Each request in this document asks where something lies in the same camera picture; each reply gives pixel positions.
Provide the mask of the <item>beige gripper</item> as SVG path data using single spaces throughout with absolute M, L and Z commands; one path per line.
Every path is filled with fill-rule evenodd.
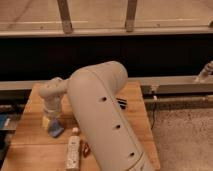
M 42 117 L 42 127 L 45 130 L 48 130 L 50 128 L 51 119 L 49 117 L 58 117 L 62 112 L 62 106 L 61 105 L 54 105 L 54 106 L 48 106 L 44 105 L 44 113 L 48 116 Z

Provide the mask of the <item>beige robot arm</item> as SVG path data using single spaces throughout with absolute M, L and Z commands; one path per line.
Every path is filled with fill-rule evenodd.
M 101 171 L 154 171 L 142 143 L 116 99 L 126 84 L 126 68 L 117 61 L 82 67 L 63 80 L 43 84 L 44 111 L 55 118 L 67 96 Z

